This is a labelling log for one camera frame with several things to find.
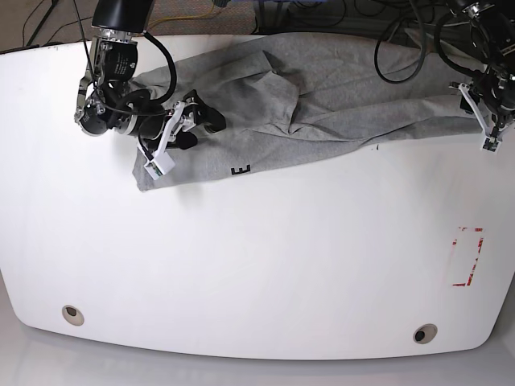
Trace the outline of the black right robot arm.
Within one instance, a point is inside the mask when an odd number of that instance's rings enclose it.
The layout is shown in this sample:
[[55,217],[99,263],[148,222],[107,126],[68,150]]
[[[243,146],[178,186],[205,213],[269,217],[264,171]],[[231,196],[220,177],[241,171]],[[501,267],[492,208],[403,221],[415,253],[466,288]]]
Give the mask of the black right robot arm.
[[[197,126],[208,133],[226,127],[225,117],[206,105],[195,90],[166,108],[175,92],[177,74],[171,53],[147,30],[153,8],[152,1],[97,4],[92,20],[97,34],[84,46],[87,68],[80,80],[74,116],[89,135],[100,136],[112,129],[137,138],[148,159],[171,148],[195,146],[198,138],[192,129]],[[159,96],[153,96],[148,88],[130,87],[138,63],[135,35],[155,45],[167,61],[167,89]]]

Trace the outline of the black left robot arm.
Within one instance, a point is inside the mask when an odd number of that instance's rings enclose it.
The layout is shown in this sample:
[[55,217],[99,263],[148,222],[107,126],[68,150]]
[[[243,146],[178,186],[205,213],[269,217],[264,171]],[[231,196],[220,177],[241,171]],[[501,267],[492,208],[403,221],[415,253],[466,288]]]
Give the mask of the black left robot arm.
[[[448,1],[449,12],[437,22],[434,45],[439,57],[453,70],[472,80],[470,90],[483,99],[496,124],[514,122],[514,2]],[[472,44],[479,52],[483,72],[453,62],[442,49],[441,30],[447,22],[465,16]]]

